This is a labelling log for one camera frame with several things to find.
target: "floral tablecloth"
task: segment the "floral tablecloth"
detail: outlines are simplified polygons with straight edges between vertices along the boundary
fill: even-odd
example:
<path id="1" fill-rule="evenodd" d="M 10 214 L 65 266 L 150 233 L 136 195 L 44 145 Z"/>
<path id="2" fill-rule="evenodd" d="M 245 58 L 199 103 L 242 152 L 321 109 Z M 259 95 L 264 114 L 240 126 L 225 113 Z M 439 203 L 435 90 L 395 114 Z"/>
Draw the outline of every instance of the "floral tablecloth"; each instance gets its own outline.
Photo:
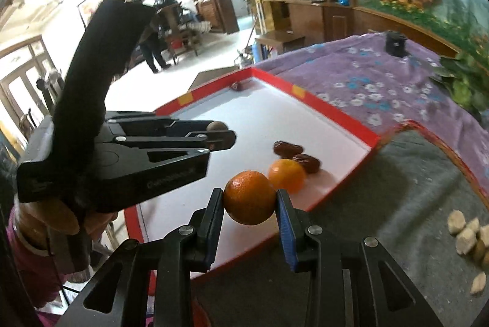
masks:
<path id="1" fill-rule="evenodd" d="M 384 51 L 384 34 L 352 36 L 257 65 L 361 121 L 378 134 L 414 120 L 439 137 L 489 193 L 489 133 L 428 77 L 439 56 L 408 40 L 410 56 Z"/>

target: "wooden chair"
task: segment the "wooden chair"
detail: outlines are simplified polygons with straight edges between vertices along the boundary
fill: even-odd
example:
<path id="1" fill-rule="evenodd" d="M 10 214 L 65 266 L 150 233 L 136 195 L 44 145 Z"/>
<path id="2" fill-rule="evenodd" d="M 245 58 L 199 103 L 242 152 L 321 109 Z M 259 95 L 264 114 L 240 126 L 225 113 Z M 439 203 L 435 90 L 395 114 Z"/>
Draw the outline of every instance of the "wooden chair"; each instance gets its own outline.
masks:
<path id="1" fill-rule="evenodd" d="M 173 58 L 173 62 L 177 64 L 177 57 L 189 51 L 194 51 L 195 55 L 197 53 L 197 38 L 198 36 L 192 29 L 187 27 L 186 24 L 180 24 L 179 17 L 182 15 L 182 6 L 180 4 L 172 4 L 161 8 L 158 14 L 166 20 L 170 30 L 166 30 L 163 33 L 165 40 L 168 44 L 168 52 Z M 172 47 L 172 42 L 179 40 L 184 46 L 184 50 L 176 52 Z"/>

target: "screw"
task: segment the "screw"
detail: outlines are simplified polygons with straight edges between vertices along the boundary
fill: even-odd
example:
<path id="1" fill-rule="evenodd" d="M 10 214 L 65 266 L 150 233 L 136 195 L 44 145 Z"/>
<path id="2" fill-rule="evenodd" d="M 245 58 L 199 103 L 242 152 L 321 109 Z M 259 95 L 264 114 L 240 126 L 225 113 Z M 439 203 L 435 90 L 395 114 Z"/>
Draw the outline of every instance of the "screw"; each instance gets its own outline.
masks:
<path id="1" fill-rule="evenodd" d="M 367 247 L 374 248 L 378 246 L 378 241 L 375 237 L 367 237 L 363 242 Z"/>
<path id="2" fill-rule="evenodd" d="M 180 233 L 182 236 L 188 236 L 194 231 L 194 228 L 191 227 L 190 225 L 183 225 L 180 226 L 178 229 L 178 233 Z"/>
<path id="3" fill-rule="evenodd" d="M 311 225 L 307 228 L 307 231 L 310 233 L 310 234 L 314 234 L 314 235 L 317 235 L 317 234 L 321 234 L 323 232 L 323 228 L 318 226 L 318 225 Z"/>
<path id="4" fill-rule="evenodd" d="M 138 246 L 139 242 L 136 239 L 127 239 L 122 245 L 127 250 L 133 250 Z"/>

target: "wooden stool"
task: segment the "wooden stool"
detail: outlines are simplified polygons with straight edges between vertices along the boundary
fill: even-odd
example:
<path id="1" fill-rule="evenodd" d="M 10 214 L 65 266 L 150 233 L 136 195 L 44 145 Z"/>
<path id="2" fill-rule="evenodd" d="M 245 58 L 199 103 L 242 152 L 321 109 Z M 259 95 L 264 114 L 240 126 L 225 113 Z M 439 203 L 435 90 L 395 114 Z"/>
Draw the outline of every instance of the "wooden stool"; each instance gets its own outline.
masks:
<path id="1" fill-rule="evenodd" d="M 260 45 L 268 45 L 269 47 L 275 48 L 277 53 L 282 55 L 284 52 L 303 48 L 304 39 L 305 37 L 303 35 L 273 30 L 259 35 L 255 41 Z"/>

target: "orange fruit held by gripper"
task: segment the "orange fruit held by gripper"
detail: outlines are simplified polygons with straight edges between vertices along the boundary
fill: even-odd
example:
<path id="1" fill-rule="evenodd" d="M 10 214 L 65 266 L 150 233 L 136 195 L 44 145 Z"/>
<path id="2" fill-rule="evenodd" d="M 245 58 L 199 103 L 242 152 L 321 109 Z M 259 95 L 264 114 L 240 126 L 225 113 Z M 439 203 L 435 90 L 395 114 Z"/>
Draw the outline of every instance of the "orange fruit held by gripper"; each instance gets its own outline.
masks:
<path id="1" fill-rule="evenodd" d="M 243 225 L 261 224 L 275 211 L 275 190 L 257 171 L 243 171 L 231 178 L 223 200 L 229 216 Z"/>
<path id="2" fill-rule="evenodd" d="M 285 189 L 294 194 L 304 186 L 306 172 L 298 162 L 282 158 L 270 166 L 268 180 L 275 190 Z"/>

